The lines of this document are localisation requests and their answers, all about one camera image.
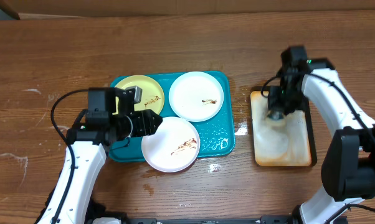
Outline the green yellow sponge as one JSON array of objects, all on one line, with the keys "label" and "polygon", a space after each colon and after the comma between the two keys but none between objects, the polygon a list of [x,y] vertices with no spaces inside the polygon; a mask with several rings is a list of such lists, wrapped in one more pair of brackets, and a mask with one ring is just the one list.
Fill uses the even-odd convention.
[{"label": "green yellow sponge", "polygon": [[282,112],[269,110],[265,116],[265,122],[270,126],[284,126],[286,125],[286,120]]}]

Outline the yellow plate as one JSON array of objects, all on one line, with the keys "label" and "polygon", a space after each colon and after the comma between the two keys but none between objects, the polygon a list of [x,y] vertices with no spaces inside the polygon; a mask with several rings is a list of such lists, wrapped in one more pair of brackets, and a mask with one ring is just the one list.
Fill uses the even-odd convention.
[{"label": "yellow plate", "polygon": [[164,106],[165,97],[162,87],[156,80],[144,75],[133,75],[115,84],[116,88],[124,90],[131,86],[137,86],[142,89],[141,101],[135,104],[135,111],[151,109],[156,114],[160,114]]}]

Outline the white plate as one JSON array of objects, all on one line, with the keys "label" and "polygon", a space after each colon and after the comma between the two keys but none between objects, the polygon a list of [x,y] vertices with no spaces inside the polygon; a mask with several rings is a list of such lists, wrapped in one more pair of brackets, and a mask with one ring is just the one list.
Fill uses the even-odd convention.
[{"label": "white plate", "polygon": [[161,172],[179,172],[196,160],[200,137],[189,121],[166,117],[154,135],[142,138],[141,150],[152,168]]},{"label": "white plate", "polygon": [[218,80],[206,72],[187,72],[169,89],[169,104],[174,113],[188,121],[213,118],[222,108],[224,91]]}]

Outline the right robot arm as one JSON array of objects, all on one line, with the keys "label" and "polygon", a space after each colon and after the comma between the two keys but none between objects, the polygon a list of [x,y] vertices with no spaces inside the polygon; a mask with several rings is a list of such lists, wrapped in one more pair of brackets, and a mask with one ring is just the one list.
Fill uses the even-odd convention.
[{"label": "right robot arm", "polygon": [[308,58],[305,47],[281,53],[282,66],[269,87],[267,118],[280,121],[311,101],[326,122],[331,144],[321,167],[322,186],[288,216],[262,216],[262,223],[347,223],[344,212],[375,197],[375,120],[355,102],[327,58]]}]

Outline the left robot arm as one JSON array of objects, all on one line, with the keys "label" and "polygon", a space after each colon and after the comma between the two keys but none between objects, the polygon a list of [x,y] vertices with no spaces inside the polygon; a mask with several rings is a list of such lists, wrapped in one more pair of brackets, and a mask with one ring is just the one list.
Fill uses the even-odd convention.
[{"label": "left robot arm", "polygon": [[92,200],[97,177],[113,143],[153,135],[163,119],[151,109],[137,111],[143,91],[138,86],[86,89],[88,103],[64,134],[65,160],[57,185],[38,223],[127,223],[123,213],[106,212]]}]

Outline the black tray with soapy water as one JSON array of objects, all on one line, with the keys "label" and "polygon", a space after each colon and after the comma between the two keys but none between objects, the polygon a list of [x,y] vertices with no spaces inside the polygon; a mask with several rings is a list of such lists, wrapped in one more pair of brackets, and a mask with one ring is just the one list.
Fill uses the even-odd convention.
[{"label": "black tray with soapy water", "polygon": [[308,100],[275,121],[267,117],[267,99],[260,91],[255,86],[250,93],[255,163],[263,167],[314,166],[317,155]]}]

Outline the teal plastic tray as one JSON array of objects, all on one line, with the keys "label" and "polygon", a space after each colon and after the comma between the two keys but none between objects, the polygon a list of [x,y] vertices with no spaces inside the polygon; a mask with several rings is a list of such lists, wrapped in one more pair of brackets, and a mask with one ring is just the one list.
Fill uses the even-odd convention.
[{"label": "teal plastic tray", "polygon": [[[208,71],[220,84],[224,91],[224,102],[215,117],[192,125],[199,133],[201,146],[198,158],[228,155],[235,146],[235,131],[230,95],[229,80],[220,71]],[[132,138],[130,141],[117,141],[112,144],[109,156],[117,162],[144,161],[141,151],[142,138]]]}]

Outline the black knit cloth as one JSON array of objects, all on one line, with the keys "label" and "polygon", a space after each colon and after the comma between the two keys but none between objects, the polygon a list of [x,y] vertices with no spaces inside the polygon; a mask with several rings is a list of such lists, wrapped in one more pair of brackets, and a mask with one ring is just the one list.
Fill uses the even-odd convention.
[{"label": "black knit cloth", "polygon": [[[47,198],[47,201],[45,202],[45,208],[43,208],[41,210],[40,215],[39,215],[39,217],[37,218],[37,220],[35,221],[34,224],[37,224],[39,222],[39,220],[43,217],[43,214],[45,213],[45,211],[48,208],[48,205],[49,205],[49,202],[52,198],[54,190],[55,189],[53,189],[50,192],[50,194]],[[93,223],[94,219],[97,219],[97,218],[116,218],[116,219],[121,220],[121,222],[123,222],[123,221],[126,220],[127,215],[126,215],[125,212],[107,211],[106,206],[94,201],[93,198],[90,198],[90,201],[89,201],[88,207],[87,207],[87,212],[86,212],[86,215],[85,215],[84,224]]]}]

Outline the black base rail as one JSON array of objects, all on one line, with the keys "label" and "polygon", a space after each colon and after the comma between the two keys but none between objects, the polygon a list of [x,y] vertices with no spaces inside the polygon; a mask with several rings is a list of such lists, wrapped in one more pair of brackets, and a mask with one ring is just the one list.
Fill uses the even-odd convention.
[{"label": "black base rail", "polygon": [[265,215],[260,218],[220,218],[220,219],[170,219],[125,218],[121,224],[299,224],[291,215]]}]

